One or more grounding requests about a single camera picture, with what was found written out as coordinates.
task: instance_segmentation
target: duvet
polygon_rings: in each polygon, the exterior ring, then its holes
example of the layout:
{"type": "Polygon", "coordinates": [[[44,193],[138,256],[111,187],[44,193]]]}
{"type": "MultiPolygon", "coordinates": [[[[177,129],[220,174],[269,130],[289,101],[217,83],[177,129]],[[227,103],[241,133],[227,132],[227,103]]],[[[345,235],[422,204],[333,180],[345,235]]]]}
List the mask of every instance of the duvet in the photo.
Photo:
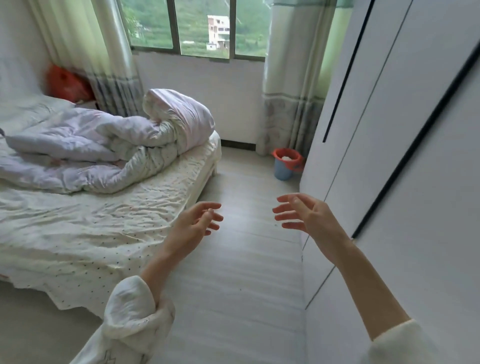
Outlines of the duvet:
{"type": "Polygon", "coordinates": [[[0,157],[0,178],[60,194],[112,194],[160,173],[214,131],[210,111],[173,90],[149,90],[143,108],[149,119],[69,109],[5,135],[12,153],[0,157]]]}

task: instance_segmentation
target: polka dot bedsheet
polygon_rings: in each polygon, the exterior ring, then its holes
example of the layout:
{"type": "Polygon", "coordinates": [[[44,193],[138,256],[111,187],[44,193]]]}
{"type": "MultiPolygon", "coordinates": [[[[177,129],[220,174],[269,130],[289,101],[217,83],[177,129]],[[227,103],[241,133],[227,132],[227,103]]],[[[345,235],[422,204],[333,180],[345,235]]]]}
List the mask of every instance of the polka dot bedsheet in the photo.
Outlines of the polka dot bedsheet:
{"type": "Polygon", "coordinates": [[[214,132],[162,173],[116,194],[49,194],[0,182],[0,275],[46,292],[59,309],[86,307],[102,317],[112,289],[155,254],[220,157],[214,132]]]}

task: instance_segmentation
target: white house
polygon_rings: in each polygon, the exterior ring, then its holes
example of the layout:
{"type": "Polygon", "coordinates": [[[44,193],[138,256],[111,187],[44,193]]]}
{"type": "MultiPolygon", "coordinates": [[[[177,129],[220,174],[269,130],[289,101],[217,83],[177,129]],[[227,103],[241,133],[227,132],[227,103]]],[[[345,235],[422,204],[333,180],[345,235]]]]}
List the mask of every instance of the white house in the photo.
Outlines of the white house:
{"type": "Polygon", "coordinates": [[[224,15],[207,15],[208,50],[228,49],[230,44],[230,19],[224,15]]]}

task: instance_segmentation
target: tiled floor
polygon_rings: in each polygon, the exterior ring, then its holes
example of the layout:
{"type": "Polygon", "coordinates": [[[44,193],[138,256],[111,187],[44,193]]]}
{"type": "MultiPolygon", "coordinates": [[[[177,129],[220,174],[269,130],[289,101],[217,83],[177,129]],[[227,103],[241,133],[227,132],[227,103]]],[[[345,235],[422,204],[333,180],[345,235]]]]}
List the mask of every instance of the tiled floor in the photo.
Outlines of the tiled floor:
{"type": "MultiPolygon", "coordinates": [[[[299,236],[271,212],[299,181],[278,181],[272,169],[271,158],[223,148],[200,199],[221,202],[225,220],[169,278],[177,315],[152,363],[305,362],[299,236]]],[[[0,296],[0,362],[66,363],[99,324],[85,310],[59,312],[39,292],[2,283],[0,296]]]]}

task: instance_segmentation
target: wardrobe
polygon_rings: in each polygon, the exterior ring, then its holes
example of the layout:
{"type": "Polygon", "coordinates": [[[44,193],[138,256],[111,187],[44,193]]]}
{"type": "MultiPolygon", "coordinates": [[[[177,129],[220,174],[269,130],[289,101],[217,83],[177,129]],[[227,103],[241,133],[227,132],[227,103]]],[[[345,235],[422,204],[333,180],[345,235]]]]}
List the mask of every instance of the wardrobe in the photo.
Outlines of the wardrobe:
{"type": "MultiPolygon", "coordinates": [[[[457,81],[478,19],[480,0],[356,1],[300,182],[463,363],[479,357],[480,61],[457,81]]],[[[358,362],[369,338],[347,287],[300,243],[308,361],[358,362]]]]}

